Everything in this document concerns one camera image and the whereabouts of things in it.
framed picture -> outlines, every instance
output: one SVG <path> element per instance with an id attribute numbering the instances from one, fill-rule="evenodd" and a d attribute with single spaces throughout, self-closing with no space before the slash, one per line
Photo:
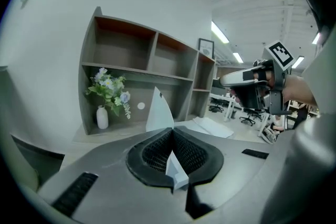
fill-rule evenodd
<path id="1" fill-rule="evenodd" d="M 198 49 L 204 55 L 214 59 L 215 43 L 213 41 L 200 38 L 198 40 Z"/>

white flower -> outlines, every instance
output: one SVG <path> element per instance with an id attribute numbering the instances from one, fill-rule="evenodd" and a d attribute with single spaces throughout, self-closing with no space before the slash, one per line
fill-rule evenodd
<path id="1" fill-rule="evenodd" d="M 123 92 L 120 95 L 120 100 L 124 104 L 126 104 L 130 99 L 131 99 L 131 94 L 128 91 L 127 92 Z"/>
<path id="2" fill-rule="evenodd" d="M 106 68 L 104 68 L 104 67 L 100 68 L 99 72 L 95 75 L 95 82 L 98 82 L 99 80 L 101 80 L 104 77 L 104 75 L 106 74 L 106 72 L 107 72 Z"/>
<path id="3" fill-rule="evenodd" d="M 99 73 L 104 75 L 105 73 L 107 72 L 107 69 L 102 67 L 102 68 L 99 68 Z"/>
<path id="4" fill-rule="evenodd" d="M 95 82 L 98 82 L 103 76 L 104 76 L 104 74 L 97 73 L 97 74 L 95 75 Z"/>
<path id="5" fill-rule="evenodd" d="M 107 79 L 107 80 L 103 81 L 102 83 L 101 82 L 99 82 L 99 83 L 101 85 L 106 86 L 109 89 L 113 89 L 112 80 L 110 80 L 110 79 Z"/>

ceiling light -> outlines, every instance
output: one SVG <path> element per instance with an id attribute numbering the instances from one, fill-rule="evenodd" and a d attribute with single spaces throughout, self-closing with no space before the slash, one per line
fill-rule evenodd
<path id="1" fill-rule="evenodd" d="M 294 63 L 294 65 L 292 66 L 292 68 L 297 68 L 298 65 L 304 60 L 303 56 L 299 56 L 299 58 L 296 60 L 296 62 Z"/>
<path id="2" fill-rule="evenodd" d="M 233 56 L 236 57 L 236 59 L 237 59 L 237 61 L 238 61 L 239 63 L 243 63 L 243 60 L 241 59 L 239 53 L 234 52 L 234 53 L 233 53 Z"/>
<path id="3" fill-rule="evenodd" d="M 320 33 L 317 33 L 317 35 L 315 36 L 315 39 L 313 40 L 313 44 L 317 44 L 317 41 L 319 41 L 320 38 Z"/>
<path id="4" fill-rule="evenodd" d="M 215 25 L 214 22 L 211 22 L 211 31 L 215 33 L 215 35 L 223 42 L 223 43 L 229 43 L 229 40 L 227 37 L 223 34 L 223 32 Z"/>

white vase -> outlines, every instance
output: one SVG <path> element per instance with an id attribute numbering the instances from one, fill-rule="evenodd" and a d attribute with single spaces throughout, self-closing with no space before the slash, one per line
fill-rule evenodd
<path id="1" fill-rule="evenodd" d="M 106 129 L 109 126 L 109 118 L 107 111 L 103 106 L 99 106 L 97 110 L 97 124 L 99 129 Z"/>

black slot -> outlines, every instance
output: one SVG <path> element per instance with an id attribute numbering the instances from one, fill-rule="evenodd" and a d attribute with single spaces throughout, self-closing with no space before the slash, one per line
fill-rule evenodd
<path id="1" fill-rule="evenodd" d="M 260 159 L 266 159 L 267 156 L 268 156 L 268 153 L 266 153 L 266 152 L 250 150 L 249 148 L 243 150 L 242 153 L 244 153 L 246 155 L 253 156 L 253 157 L 257 157 L 257 158 L 260 158 Z"/>
<path id="2" fill-rule="evenodd" d="M 84 199 L 98 176 L 91 173 L 82 173 L 52 206 L 62 214 L 71 217 L 80 202 Z"/>

